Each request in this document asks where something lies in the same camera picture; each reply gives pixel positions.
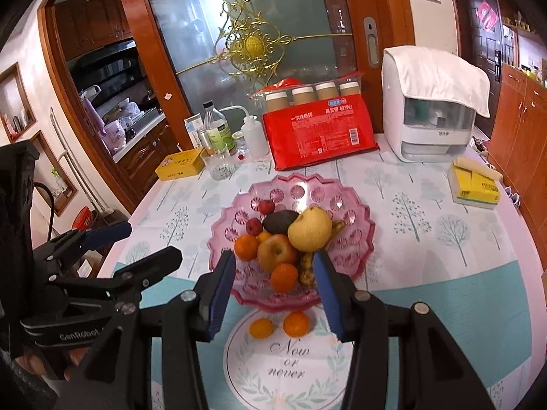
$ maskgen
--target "kitchen cabinet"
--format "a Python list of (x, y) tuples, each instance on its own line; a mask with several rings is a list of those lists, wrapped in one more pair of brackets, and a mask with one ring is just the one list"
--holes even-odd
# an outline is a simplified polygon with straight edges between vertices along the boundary
[(143, 197), (158, 180), (156, 168), (169, 154), (178, 152), (177, 141), (167, 120), (162, 120), (141, 138), (118, 162), (135, 191)]
[(55, 5), (65, 59), (131, 37), (120, 0), (67, 0)]
[(488, 160), (521, 195), (520, 211), (547, 269), (547, 90), (504, 65)]
[(519, 126), (520, 113), (524, 104), (526, 79), (520, 72), (503, 65), (502, 88), (492, 140), (488, 148), (502, 167), (507, 165)]

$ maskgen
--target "red apple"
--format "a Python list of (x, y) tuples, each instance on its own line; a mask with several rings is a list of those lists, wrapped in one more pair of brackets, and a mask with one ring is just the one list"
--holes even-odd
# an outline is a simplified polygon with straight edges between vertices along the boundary
[(298, 251), (284, 234), (274, 234), (258, 246), (256, 257), (258, 265), (267, 273), (272, 273), (280, 263), (296, 265)]
[(261, 221), (258, 220), (256, 217), (253, 217), (252, 219), (249, 219), (246, 224), (247, 234), (257, 236), (262, 232), (262, 224)]
[(261, 214), (264, 214), (265, 216), (267, 216), (268, 214), (275, 211), (275, 203), (269, 199), (261, 200), (258, 203), (258, 211)]

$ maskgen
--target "pink glass bowl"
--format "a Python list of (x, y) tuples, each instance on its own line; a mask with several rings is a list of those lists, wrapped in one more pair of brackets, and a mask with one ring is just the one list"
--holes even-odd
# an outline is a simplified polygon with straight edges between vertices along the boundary
[[(257, 211), (262, 199), (271, 199), (276, 211), (291, 209), (301, 213), (310, 205), (319, 205), (332, 219), (341, 219), (346, 227), (328, 247), (336, 271), (347, 274), (354, 281), (365, 269), (366, 260), (373, 252), (375, 223), (370, 220), (369, 207), (363, 205), (353, 188), (344, 187), (336, 179), (323, 179), (319, 174), (288, 178), (276, 176), (269, 182), (255, 183), (248, 193), (238, 194), (211, 230), (207, 242), (211, 250), (209, 268), (214, 269), (222, 251), (234, 250), (234, 241), (246, 234), (247, 220), (264, 217)], [(255, 306), (268, 313), (304, 310), (321, 302), (316, 289), (298, 286), (289, 294), (270, 289), (270, 274), (256, 260), (242, 262), (236, 256), (236, 276), (232, 294), (242, 305)]]

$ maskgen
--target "glass bottle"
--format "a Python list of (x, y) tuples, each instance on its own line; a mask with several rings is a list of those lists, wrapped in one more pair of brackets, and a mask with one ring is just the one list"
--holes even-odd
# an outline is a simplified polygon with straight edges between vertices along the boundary
[(203, 104), (205, 108), (205, 119), (203, 125), (207, 130), (213, 148), (215, 151), (222, 151), (224, 144), (228, 148), (231, 155), (236, 152), (236, 146), (232, 139), (232, 132), (226, 121), (226, 117), (217, 109), (214, 108), (213, 102), (208, 101)]

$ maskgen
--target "dining table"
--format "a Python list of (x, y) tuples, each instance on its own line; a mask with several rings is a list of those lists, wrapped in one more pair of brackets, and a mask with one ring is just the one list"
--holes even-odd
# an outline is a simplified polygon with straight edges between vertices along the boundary
[[(270, 155), (243, 159), (229, 179), (199, 175), (158, 181), (129, 219), (130, 237), (114, 244), (99, 272), (113, 273), (167, 246), (182, 252), (180, 267), (145, 290), (140, 307), (169, 301), (210, 271), (211, 226), (239, 193), (298, 172), (338, 179), (370, 207), (374, 251), (358, 289), (384, 303), (428, 304), (458, 343), (497, 409), (513, 409), (545, 362), (547, 315), (542, 267), (526, 224), (501, 191), (495, 209), (455, 203), (450, 162), (403, 163), (382, 134), (378, 149), (276, 171)], [(470, 147), (466, 157), (481, 161)], [(313, 328), (302, 338), (282, 331), (285, 313), (268, 313), (229, 299), (221, 330), (198, 355), (213, 410), (339, 409), (352, 343), (330, 333), (321, 305), (306, 311)], [(267, 317), (276, 328), (265, 340), (250, 324)], [(387, 409), (397, 408), (398, 341), (389, 340)], [(161, 340), (152, 341), (152, 406), (163, 409)]]

